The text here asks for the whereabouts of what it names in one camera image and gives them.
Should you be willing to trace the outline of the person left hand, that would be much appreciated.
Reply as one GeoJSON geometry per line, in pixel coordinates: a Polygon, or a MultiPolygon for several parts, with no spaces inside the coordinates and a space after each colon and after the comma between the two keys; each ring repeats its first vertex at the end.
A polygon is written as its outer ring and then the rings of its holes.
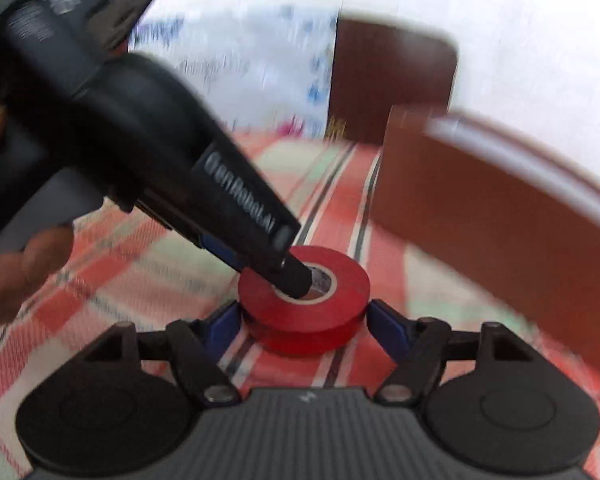
{"type": "Polygon", "coordinates": [[[30,240],[22,252],[0,255],[0,327],[69,260],[73,225],[55,226],[30,240]]]}

